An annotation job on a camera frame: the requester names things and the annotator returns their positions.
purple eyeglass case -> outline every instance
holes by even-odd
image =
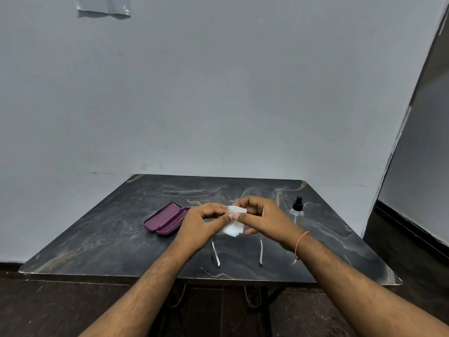
[[[170,235],[176,231],[184,220],[190,208],[182,208],[179,204],[170,202],[143,222],[143,225],[157,235]]]

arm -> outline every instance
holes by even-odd
[[[285,249],[295,250],[304,230],[271,200],[249,196],[234,205],[248,210],[246,214],[229,214],[252,227],[245,231],[246,235],[260,231]],[[359,336],[449,336],[446,324],[373,282],[311,234],[301,239],[297,255]]]
[[[190,209],[170,247],[80,337],[145,336],[182,267],[230,222],[227,208],[221,204],[204,204]],[[219,218],[204,222],[204,218],[212,217]]]

table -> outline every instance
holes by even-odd
[[[302,226],[343,260],[381,285],[401,280],[305,181],[228,177],[133,175],[114,192],[27,261],[29,275],[140,277],[173,241],[143,227],[143,221],[169,202],[192,207],[206,202],[232,204],[246,195],[271,198],[288,212],[303,197]],[[259,264],[263,242],[263,265]],[[294,255],[261,234],[213,238],[184,266],[178,281],[195,284],[261,286],[268,304],[286,286],[310,287],[316,282]],[[267,286],[279,289],[268,296]],[[269,315],[265,319],[269,325]]]

black spray nozzle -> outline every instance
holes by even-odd
[[[298,196],[296,198],[296,201],[293,203],[293,209],[298,211],[298,212],[301,212],[303,210],[303,208],[304,208],[303,197],[302,196]]]

clear spray bottle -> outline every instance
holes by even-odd
[[[303,212],[304,204],[302,196],[298,196],[296,201],[293,203],[293,208],[290,209],[289,217],[290,219],[297,224],[298,226],[302,226],[302,221],[304,217]]]

